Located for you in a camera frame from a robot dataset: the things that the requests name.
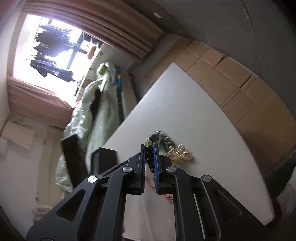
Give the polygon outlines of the pink curtain left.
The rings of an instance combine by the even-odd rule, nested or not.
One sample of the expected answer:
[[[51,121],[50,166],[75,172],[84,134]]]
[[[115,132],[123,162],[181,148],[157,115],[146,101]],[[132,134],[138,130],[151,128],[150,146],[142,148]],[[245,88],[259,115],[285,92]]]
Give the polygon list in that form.
[[[73,108],[56,93],[9,75],[6,88],[13,112],[58,128],[69,124]]]

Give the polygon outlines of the flattened cardboard on floor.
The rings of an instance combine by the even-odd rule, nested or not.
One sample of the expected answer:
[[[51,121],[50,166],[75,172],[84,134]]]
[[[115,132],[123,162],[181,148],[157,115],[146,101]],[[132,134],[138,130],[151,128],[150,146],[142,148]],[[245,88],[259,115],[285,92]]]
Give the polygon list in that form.
[[[262,79],[222,53],[181,37],[146,74],[147,84],[154,84],[171,63],[222,108],[262,172],[275,168],[295,148],[295,119]]]

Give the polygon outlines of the light green duvet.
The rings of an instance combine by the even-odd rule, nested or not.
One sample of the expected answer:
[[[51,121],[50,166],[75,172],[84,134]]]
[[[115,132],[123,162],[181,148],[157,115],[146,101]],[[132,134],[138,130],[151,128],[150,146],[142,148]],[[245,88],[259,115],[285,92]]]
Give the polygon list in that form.
[[[64,130],[64,137],[76,134],[85,153],[85,164],[90,171],[91,154],[103,147],[124,120],[117,88],[121,86],[117,74],[119,66],[105,63],[103,75],[88,84]]]

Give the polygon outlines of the pink curtain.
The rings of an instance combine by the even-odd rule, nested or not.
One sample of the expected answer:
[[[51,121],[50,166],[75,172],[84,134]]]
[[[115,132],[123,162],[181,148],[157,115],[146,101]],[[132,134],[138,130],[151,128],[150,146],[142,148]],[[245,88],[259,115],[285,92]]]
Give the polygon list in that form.
[[[68,23],[134,60],[144,59],[164,33],[124,1],[26,1],[23,12]]]
[[[13,112],[58,128],[69,124],[73,108],[56,93],[9,75],[6,88]]]

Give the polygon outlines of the hanging dark clothes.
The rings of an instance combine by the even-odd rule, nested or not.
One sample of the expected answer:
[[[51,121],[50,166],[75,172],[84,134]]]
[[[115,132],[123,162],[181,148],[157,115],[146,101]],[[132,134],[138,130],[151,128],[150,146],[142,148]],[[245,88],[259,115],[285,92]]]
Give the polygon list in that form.
[[[40,25],[43,31],[37,33],[35,40],[39,44],[34,47],[37,54],[31,60],[30,66],[37,70],[42,77],[47,77],[48,74],[56,76],[65,82],[73,81],[73,72],[68,69],[62,69],[57,66],[57,61],[50,60],[49,57],[58,57],[62,52],[69,50],[73,54],[77,52],[86,54],[87,52],[80,48],[83,36],[79,37],[77,43],[70,42],[68,34],[70,29],[62,29],[53,25]]]

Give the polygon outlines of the white wall socket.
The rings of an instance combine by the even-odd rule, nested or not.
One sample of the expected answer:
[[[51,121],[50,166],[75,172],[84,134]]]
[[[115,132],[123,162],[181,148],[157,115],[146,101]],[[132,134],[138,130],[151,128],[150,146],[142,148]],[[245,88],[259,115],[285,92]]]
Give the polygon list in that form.
[[[153,13],[153,15],[154,15],[155,17],[157,17],[158,19],[161,19],[161,18],[162,18],[162,16],[160,16],[160,15],[157,14],[157,13]]]

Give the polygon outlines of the pink curtain right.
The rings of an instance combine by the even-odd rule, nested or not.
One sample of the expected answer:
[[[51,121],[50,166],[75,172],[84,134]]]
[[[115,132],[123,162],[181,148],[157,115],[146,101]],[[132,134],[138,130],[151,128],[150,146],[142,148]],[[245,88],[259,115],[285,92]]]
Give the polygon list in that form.
[[[26,1],[23,12],[68,23],[134,60],[144,59],[164,33],[124,1]]]

